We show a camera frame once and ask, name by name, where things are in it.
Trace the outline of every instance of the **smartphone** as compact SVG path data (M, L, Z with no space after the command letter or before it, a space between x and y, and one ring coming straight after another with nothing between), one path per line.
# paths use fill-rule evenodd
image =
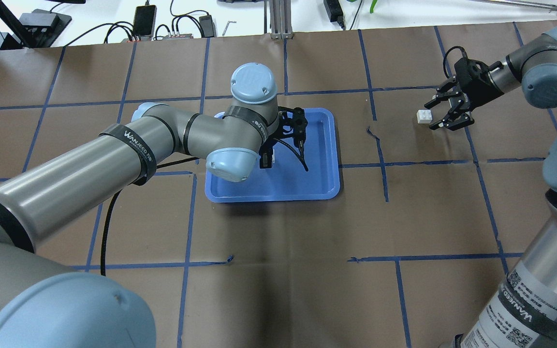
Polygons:
M156 5L137 6L132 23L133 33L140 37L152 37L156 24Z

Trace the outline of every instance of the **sticker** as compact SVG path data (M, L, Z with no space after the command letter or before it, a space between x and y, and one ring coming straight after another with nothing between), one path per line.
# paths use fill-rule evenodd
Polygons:
M520 261L508 277L509 284L528 304L551 320L557 319L557 293L536 279Z
M461 342L461 348L529 348L539 334L515 319L498 299L491 299L478 322Z

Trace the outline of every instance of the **white block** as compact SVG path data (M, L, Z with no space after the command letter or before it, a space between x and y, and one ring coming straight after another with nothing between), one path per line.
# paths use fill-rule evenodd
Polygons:
M418 119L418 123L426 123L428 125L431 121L433 121L431 110L418 110L418 113L416 113L416 119Z

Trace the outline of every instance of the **qr code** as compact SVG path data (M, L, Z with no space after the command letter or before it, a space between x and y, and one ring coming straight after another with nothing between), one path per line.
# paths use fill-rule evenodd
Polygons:
M513 328L513 330L506 335L506 339L515 343L519 348L526 348L528 344L530 344L530 341L532 341L532 337L524 334L518 328Z
M517 274L517 271L513 271L511 275L509 275L509 284L512 288L517 287L517 284L521 282L521 277Z

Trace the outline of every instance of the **blue tray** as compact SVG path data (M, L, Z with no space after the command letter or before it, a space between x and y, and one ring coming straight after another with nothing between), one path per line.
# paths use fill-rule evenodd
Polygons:
M285 146L274 146L272 168L260 169L259 160L248 179L232 183L206 172L205 195L215 203L329 200L338 194L337 138L334 117L323 108L305 109L309 172Z

